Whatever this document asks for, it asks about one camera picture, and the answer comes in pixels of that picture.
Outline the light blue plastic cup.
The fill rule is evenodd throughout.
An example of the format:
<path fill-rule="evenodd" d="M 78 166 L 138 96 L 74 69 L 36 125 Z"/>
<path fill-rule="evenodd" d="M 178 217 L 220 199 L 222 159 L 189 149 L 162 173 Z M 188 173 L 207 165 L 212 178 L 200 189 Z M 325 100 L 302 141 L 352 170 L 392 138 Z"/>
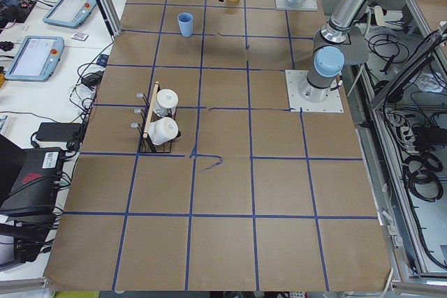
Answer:
<path fill-rule="evenodd" d="M 191 13 L 180 13 L 177 16 L 180 33 L 183 37 L 190 37 L 193 34 L 193 15 Z"/>

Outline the white mug right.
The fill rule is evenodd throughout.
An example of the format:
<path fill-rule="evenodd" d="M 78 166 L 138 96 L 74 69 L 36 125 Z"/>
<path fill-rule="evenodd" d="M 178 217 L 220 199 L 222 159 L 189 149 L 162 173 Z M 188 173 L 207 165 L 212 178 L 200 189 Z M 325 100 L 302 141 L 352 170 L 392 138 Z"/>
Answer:
<path fill-rule="evenodd" d="M 179 98 L 172 89 L 161 89 L 156 94 L 154 112 L 160 117 L 171 117 L 175 114 Z"/>

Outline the white mug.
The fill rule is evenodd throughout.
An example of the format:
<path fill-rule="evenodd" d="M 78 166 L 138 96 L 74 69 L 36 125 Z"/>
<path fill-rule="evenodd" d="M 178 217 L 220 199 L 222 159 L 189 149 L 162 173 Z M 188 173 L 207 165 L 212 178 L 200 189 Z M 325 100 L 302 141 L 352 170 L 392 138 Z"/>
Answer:
<path fill-rule="evenodd" d="M 164 117 L 150 123 L 148 134 L 154 145 L 161 145 L 179 137 L 181 132 L 174 119 Z"/>
<path fill-rule="evenodd" d="M 161 89 L 156 94 L 154 112 L 160 117 L 171 117 L 175 114 L 179 98 L 172 89 Z"/>

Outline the teach pendant far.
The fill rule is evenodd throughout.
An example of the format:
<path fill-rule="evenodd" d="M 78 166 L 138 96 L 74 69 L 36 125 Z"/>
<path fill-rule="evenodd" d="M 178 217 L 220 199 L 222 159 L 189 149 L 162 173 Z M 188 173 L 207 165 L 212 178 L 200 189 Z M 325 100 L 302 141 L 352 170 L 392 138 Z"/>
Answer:
<path fill-rule="evenodd" d="M 44 23 L 74 29 L 91 14 L 96 0 L 58 0 L 43 18 Z"/>

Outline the teach pendant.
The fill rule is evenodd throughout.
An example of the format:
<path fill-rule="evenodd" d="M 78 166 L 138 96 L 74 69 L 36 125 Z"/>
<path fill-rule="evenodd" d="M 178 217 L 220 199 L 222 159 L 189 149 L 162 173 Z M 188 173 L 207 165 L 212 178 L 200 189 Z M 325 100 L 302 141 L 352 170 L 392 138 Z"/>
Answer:
<path fill-rule="evenodd" d="M 44 23 L 74 29 L 91 14 L 96 0 L 58 0 L 43 18 Z"/>
<path fill-rule="evenodd" d="M 44 82 L 54 73 L 64 51 L 60 36 L 26 36 L 5 74 L 7 80 Z"/>

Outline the white mug left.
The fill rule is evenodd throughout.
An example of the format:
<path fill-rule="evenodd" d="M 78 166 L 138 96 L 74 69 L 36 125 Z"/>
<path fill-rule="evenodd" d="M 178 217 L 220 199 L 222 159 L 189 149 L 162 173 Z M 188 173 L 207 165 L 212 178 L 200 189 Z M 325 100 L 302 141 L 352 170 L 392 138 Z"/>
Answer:
<path fill-rule="evenodd" d="M 148 134 L 154 145 L 161 145 L 179 137 L 181 132 L 174 119 L 164 117 L 150 123 Z"/>

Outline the teach pendant near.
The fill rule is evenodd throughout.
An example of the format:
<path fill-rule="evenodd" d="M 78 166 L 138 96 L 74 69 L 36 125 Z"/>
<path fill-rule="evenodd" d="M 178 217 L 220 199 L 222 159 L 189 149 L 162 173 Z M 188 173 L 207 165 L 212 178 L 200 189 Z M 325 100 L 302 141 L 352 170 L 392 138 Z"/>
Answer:
<path fill-rule="evenodd" d="M 5 74 L 7 80 L 44 82 L 54 73 L 64 51 L 60 36 L 26 36 Z"/>

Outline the black power brick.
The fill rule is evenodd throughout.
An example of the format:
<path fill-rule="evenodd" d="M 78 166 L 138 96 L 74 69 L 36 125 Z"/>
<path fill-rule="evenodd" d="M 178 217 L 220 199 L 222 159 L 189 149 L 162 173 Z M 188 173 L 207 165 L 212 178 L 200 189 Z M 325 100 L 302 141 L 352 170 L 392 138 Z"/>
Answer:
<path fill-rule="evenodd" d="M 39 142 L 69 142 L 79 138 L 80 123 L 42 122 L 34 135 Z"/>

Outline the black computer box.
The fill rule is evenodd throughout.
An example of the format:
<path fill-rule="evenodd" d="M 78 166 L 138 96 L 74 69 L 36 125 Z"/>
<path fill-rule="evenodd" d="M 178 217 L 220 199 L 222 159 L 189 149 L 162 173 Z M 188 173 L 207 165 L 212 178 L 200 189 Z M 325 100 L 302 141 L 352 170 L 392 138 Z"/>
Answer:
<path fill-rule="evenodd" d="M 1 136 L 1 214 L 11 217 L 53 212 L 62 178 L 60 147 L 22 149 Z"/>

